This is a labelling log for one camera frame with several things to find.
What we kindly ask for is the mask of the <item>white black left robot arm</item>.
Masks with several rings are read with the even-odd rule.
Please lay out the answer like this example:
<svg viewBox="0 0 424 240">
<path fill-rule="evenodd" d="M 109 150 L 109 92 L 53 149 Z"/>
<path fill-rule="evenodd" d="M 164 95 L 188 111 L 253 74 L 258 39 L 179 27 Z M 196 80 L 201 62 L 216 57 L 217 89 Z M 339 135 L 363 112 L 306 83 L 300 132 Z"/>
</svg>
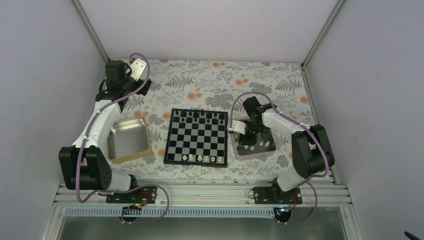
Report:
<svg viewBox="0 0 424 240">
<path fill-rule="evenodd" d="M 131 58 L 129 63 L 111 60 L 105 65 L 105 79 L 95 97 L 93 113 L 81 135 L 71 146 L 62 147 L 58 158 L 65 186 L 69 190 L 115 191 L 131 203 L 139 197 L 139 188 L 129 174 L 113 172 L 102 152 L 114 122 L 130 96 L 146 95 L 151 80 L 141 79 L 150 72 L 146 60 Z"/>
</svg>

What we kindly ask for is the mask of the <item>gold rimmed empty metal tin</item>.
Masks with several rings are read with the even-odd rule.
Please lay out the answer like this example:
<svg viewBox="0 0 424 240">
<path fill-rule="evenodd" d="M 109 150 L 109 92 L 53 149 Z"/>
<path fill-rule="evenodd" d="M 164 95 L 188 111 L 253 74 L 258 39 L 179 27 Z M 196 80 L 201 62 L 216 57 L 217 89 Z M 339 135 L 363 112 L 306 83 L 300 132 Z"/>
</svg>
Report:
<svg viewBox="0 0 424 240">
<path fill-rule="evenodd" d="M 115 122 L 106 139 L 107 157 L 121 164 L 152 154 L 149 128 L 144 117 Z"/>
</svg>

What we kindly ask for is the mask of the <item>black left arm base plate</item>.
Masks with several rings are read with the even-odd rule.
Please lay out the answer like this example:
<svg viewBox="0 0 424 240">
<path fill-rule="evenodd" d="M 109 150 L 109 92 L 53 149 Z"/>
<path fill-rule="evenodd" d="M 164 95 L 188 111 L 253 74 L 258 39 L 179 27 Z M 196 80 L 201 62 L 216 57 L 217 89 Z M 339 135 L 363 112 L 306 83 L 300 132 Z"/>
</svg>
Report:
<svg viewBox="0 0 424 240">
<path fill-rule="evenodd" d="M 130 193 L 110 194 L 106 197 L 106 203 L 130 205 L 154 204 L 156 201 L 156 195 L 156 186 L 146 186 Z"/>
</svg>

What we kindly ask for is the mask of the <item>black chess pieces row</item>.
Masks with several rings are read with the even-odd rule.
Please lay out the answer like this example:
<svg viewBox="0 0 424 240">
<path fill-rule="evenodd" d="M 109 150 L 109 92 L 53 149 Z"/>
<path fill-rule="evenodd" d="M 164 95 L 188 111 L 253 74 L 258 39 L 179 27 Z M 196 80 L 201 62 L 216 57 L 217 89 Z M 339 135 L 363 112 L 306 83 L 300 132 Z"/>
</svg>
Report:
<svg viewBox="0 0 424 240">
<path fill-rule="evenodd" d="M 209 125 L 224 125 L 228 118 L 225 111 L 173 109 L 171 121 L 173 123 L 196 123 Z"/>
</svg>

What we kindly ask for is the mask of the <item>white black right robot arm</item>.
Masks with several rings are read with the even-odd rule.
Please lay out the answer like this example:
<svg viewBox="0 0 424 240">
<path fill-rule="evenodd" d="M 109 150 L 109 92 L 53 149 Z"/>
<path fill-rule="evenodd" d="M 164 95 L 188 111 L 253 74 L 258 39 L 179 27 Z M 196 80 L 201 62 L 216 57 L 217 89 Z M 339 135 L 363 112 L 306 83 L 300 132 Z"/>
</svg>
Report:
<svg viewBox="0 0 424 240">
<path fill-rule="evenodd" d="M 256 97 L 249 97 L 242 105 L 249 121 L 239 138 L 241 144 L 254 145 L 258 135 L 266 129 L 278 132 L 291 142 L 292 167 L 271 182 L 270 195 L 274 202 L 284 203 L 291 190 L 320 172 L 326 175 L 334 165 L 333 151 L 322 125 L 307 126 L 279 112 L 272 103 L 260 104 Z"/>
</svg>

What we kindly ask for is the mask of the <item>black white chess board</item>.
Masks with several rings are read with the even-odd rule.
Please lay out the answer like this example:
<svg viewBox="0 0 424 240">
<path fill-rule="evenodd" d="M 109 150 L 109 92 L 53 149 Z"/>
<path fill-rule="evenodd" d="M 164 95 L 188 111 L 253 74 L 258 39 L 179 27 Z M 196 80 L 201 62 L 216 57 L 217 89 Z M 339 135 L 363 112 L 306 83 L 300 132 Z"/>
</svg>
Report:
<svg viewBox="0 0 424 240">
<path fill-rule="evenodd" d="M 172 122 L 170 118 L 163 163 L 168 165 L 195 165 L 212 168 L 228 167 L 228 117 L 225 124 Z M 189 154 L 194 161 L 189 161 Z"/>
</svg>

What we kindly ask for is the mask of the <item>right aluminium corner frame post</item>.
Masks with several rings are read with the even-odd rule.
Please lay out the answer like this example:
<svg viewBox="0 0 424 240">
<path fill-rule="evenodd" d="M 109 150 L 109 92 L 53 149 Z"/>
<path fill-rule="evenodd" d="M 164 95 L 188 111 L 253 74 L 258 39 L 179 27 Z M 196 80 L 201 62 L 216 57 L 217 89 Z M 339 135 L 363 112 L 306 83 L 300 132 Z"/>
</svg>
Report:
<svg viewBox="0 0 424 240">
<path fill-rule="evenodd" d="M 319 31 L 316 39 L 314 40 L 311 48 L 309 49 L 304 61 L 302 62 L 301 66 L 302 69 L 305 70 L 310 63 L 311 59 L 313 58 L 316 50 L 320 46 L 322 40 L 326 36 L 328 30 L 332 26 L 333 22 L 335 21 L 336 17 L 339 15 L 339 12 L 343 8 L 346 0 L 337 0 L 334 7 L 332 8 L 328 18 L 326 19 L 324 25 L 322 26 L 321 30 Z"/>
</svg>

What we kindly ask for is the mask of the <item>floral patterned table mat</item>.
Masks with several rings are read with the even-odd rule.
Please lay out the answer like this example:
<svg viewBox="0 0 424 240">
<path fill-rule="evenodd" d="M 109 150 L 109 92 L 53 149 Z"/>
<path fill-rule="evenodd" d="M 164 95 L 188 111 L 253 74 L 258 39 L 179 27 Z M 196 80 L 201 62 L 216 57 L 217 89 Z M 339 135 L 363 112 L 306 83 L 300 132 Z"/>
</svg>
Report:
<svg viewBox="0 0 424 240">
<path fill-rule="evenodd" d="M 298 63 L 151 59 L 149 64 L 152 84 L 147 95 L 133 95 L 120 119 L 146 120 L 152 154 L 112 164 L 114 171 L 151 180 L 247 181 L 272 180 L 292 165 L 291 144 L 278 133 L 273 135 L 276 152 L 268 157 L 237 160 L 229 148 L 226 168 L 165 164 L 173 108 L 225 111 L 236 120 L 245 119 L 242 103 L 257 93 L 262 104 L 272 101 L 294 120 L 315 122 Z"/>
</svg>

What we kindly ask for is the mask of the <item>aluminium front rail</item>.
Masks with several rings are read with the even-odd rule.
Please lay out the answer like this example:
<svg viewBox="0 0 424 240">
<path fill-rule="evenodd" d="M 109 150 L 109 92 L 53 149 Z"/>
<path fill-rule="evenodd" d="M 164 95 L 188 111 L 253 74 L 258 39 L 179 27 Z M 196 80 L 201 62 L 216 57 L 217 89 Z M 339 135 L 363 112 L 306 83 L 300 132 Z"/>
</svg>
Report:
<svg viewBox="0 0 424 240">
<path fill-rule="evenodd" d="M 253 187 L 265 187 L 268 181 L 168 181 L 159 182 L 164 189 L 157 190 L 155 205 L 164 207 L 253 207 Z M 347 186 L 326 181 L 312 181 L 311 186 L 300 188 L 302 206 L 350 207 L 353 202 Z"/>
</svg>

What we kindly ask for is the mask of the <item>pink rimmed metal tin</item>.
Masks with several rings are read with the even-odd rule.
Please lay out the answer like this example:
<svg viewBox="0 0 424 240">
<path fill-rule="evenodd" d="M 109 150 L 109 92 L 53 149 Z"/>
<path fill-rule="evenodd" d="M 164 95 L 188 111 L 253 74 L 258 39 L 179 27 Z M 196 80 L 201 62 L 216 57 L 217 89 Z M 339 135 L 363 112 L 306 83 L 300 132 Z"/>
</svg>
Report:
<svg viewBox="0 0 424 240">
<path fill-rule="evenodd" d="M 240 121 L 246 124 L 249 122 L 248 119 Z M 270 157 L 277 150 L 272 131 L 268 127 L 253 137 L 232 131 L 229 131 L 229 136 L 238 161 Z"/>
</svg>

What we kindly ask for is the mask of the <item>aluminium corner frame post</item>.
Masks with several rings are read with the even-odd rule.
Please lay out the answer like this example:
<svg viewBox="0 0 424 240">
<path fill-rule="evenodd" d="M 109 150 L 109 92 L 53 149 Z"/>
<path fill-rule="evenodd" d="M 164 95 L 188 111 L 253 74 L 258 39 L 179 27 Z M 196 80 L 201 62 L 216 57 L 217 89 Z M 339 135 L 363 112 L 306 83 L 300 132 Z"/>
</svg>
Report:
<svg viewBox="0 0 424 240">
<path fill-rule="evenodd" d="M 332 26 L 333 22 L 335 21 L 336 17 L 339 15 L 339 12 L 343 8 L 346 0 L 337 0 L 334 7 L 332 8 L 328 18 L 326 19 L 324 25 L 322 26 L 321 30 L 319 31 L 316 39 L 314 40 L 311 48 L 309 49 L 304 61 L 302 62 L 301 66 L 302 69 L 305 70 L 310 63 L 311 59 L 313 58 L 316 50 L 320 46 L 322 40 L 326 36 L 328 30 Z"/>
<path fill-rule="evenodd" d="M 100 38 L 98 37 L 93 25 L 91 24 L 91 21 L 89 20 L 88 15 L 87 15 L 86 11 L 84 10 L 81 2 L 79 0 L 71 0 L 70 2 L 73 4 L 79 18 L 82 21 L 83 26 L 87 30 L 88 35 L 89 35 L 90 39 L 93 41 L 93 43 L 94 43 L 96 49 L 98 50 L 100 56 L 102 57 L 104 62 L 108 62 L 110 60 L 110 58 L 108 57 L 106 50 L 103 47 L 103 45 L 100 41 Z"/>
</svg>

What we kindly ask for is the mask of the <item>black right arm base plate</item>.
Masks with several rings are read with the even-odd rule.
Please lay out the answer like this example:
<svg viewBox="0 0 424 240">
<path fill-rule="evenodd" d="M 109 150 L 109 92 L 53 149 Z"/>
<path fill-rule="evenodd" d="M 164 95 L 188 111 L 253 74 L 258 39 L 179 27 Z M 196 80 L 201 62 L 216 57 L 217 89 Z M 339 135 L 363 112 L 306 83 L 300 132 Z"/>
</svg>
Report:
<svg viewBox="0 0 424 240">
<path fill-rule="evenodd" d="M 277 187 L 257 186 L 252 190 L 257 205 L 300 205 L 303 203 L 302 194 L 298 187 L 289 191 L 282 191 Z"/>
</svg>

